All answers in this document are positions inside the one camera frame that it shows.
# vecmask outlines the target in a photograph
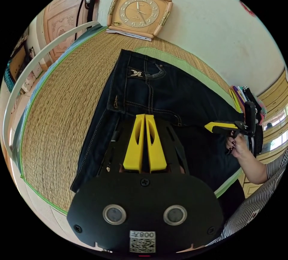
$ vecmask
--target striped shirt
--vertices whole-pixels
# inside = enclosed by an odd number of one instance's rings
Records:
[[[222,234],[206,246],[212,245],[233,235],[244,228],[257,216],[274,193],[286,169],[287,162],[288,148],[280,157],[267,164],[266,171],[268,180],[238,207],[234,214],[224,224]]]

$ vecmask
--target wall clock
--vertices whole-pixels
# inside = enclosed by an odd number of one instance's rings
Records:
[[[172,0],[113,0],[107,26],[153,39],[166,23],[172,6]]]

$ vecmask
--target woven mat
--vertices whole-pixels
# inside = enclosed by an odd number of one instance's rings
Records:
[[[187,61],[218,83],[229,86],[204,62],[161,39],[152,42],[100,32],[66,57],[35,97],[22,141],[26,181],[40,194],[68,211],[74,193],[78,157],[92,116],[120,50],[153,47]]]

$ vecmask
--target jeans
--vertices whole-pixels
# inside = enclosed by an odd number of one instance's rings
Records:
[[[173,125],[184,147],[189,173],[213,191],[240,168],[236,158],[225,155],[226,137],[209,132],[204,125],[244,121],[244,114],[181,69],[122,49],[84,140],[73,192],[97,176],[118,122],[137,114],[153,114]]]

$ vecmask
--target wooden door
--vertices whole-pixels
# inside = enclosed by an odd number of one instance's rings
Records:
[[[49,44],[61,34],[69,31],[76,26],[77,13],[81,0],[53,0],[44,9],[43,29],[46,44]],[[97,19],[98,4],[95,5],[93,20]],[[87,22],[88,10],[80,10],[78,25]],[[50,51],[50,56],[55,62],[64,51],[74,42],[74,36],[71,36],[61,42],[57,47]]]

